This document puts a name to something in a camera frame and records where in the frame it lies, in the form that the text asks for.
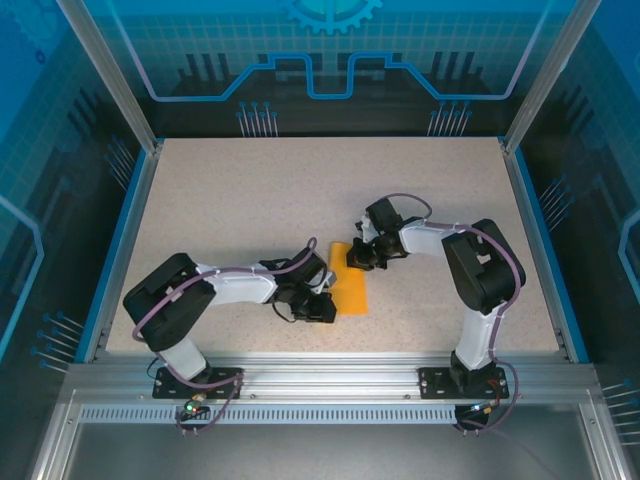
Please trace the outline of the aluminium lower frame profile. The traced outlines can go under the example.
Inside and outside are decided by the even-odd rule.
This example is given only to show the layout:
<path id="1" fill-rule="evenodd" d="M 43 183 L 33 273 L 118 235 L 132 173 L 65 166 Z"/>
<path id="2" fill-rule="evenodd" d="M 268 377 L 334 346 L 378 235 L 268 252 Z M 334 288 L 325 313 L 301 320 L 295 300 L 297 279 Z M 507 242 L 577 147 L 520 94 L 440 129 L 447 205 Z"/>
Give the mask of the aluminium lower frame profile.
<path id="1" fill-rule="evenodd" d="M 59 397 L 28 480 L 63 480 L 81 412 L 75 396 L 76 390 L 72 389 Z"/>
<path id="2" fill-rule="evenodd" d="M 633 480 L 623 446 L 608 408 L 585 402 L 579 405 L 581 418 L 599 480 Z"/>

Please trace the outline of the orange paper sheet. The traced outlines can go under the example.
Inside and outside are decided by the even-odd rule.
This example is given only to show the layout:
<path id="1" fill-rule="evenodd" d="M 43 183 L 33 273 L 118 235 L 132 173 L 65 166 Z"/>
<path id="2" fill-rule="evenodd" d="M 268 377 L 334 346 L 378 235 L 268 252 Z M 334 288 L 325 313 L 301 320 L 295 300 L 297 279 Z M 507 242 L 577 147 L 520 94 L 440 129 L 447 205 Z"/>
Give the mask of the orange paper sheet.
<path id="1" fill-rule="evenodd" d="M 350 245 L 333 242 L 329 249 L 329 269 L 335 281 L 329 288 L 338 316 L 358 316 L 368 313 L 365 272 L 347 265 Z"/>

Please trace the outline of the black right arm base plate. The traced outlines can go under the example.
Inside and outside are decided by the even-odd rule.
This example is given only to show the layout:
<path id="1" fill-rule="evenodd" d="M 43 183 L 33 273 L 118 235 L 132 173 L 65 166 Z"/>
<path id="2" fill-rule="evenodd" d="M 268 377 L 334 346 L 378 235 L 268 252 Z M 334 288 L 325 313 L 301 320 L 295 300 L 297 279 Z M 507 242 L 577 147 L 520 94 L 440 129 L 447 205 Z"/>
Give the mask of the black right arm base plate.
<path id="1" fill-rule="evenodd" d="M 420 396 L 424 400 L 508 399 L 505 372 L 493 364 L 466 372 L 461 367 L 424 367 L 417 370 Z"/>

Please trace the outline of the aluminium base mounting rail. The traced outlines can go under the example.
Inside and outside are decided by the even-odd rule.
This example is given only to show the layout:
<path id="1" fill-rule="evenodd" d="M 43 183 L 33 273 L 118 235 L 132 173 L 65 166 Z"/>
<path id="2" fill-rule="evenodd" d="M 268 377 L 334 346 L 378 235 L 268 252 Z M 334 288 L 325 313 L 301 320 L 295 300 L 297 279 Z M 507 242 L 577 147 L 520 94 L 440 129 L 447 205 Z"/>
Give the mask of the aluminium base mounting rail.
<path id="1" fill-rule="evenodd" d="M 242 402 L 322 404 L 416 403 L 417 370 L 448 367 L 448 353 L 227 353 L 211 355 L 213 367 L 245 372 Z M 59 399 L 76 403 L 147 403 L 149 359 L 105 356 L 67 370 Z M 595 368 L 556 354 L 516 355 L 508 377 L 513 397 L 528 405 L 578 404 L 602 398 Z"/>

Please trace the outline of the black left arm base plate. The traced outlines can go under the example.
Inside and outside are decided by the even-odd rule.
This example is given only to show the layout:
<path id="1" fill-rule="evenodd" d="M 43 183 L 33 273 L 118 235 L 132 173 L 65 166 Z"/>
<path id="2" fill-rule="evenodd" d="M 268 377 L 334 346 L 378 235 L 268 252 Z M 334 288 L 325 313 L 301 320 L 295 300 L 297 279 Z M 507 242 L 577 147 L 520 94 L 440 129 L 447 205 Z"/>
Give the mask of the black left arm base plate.
<path id="1" fill-rule="evenodd" d="M 161 367 L 156 372 L 155 385 L 152 391 L 154 399 L 187 400 L 196 394 L 203 394 L 209 400 L 221 400 L 227 398 L 238 383 L 238 376 L 243 374 L 241 368 L 213 368 L 207 367 L 193 383 L 210 384 L 225 381 L 225 384 L 215 389 L 196 389 L 177 380 L 166 367 Z"/>

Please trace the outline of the grey metal shelf panel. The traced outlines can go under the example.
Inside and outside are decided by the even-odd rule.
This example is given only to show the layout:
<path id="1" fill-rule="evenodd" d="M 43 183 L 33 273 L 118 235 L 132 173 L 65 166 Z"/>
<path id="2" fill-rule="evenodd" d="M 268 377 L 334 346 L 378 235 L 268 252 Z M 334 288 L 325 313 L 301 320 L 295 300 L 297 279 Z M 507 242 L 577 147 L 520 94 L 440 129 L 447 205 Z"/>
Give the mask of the grey metal shelf panel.
<path id="1" fill-rule="evenodd" d="M 502 430 L 449 426 L 81 427 L 65 480 L 599 480 L 571 414 L 520 413 Z"/>

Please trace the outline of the aluminium frame post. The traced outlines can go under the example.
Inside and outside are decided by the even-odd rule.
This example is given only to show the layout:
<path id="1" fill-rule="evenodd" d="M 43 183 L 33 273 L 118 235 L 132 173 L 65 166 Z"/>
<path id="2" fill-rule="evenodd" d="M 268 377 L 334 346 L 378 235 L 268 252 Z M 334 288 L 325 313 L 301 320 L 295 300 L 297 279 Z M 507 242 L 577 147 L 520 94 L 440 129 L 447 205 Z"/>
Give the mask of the aluminium frame post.
<path id="1" fill-rule="evenodd" d="M 575 0 L 549 54 L 502 141 L 505 156 L 514 155 L 560 74 L 593 19 L 602 0 Z"/>
<path id="2" fill-rule="evenodd" d="M 123 72 L 82 0 L 56 0 L 134 136 L 147 154 L 158 148 L 156 135 Z"/>

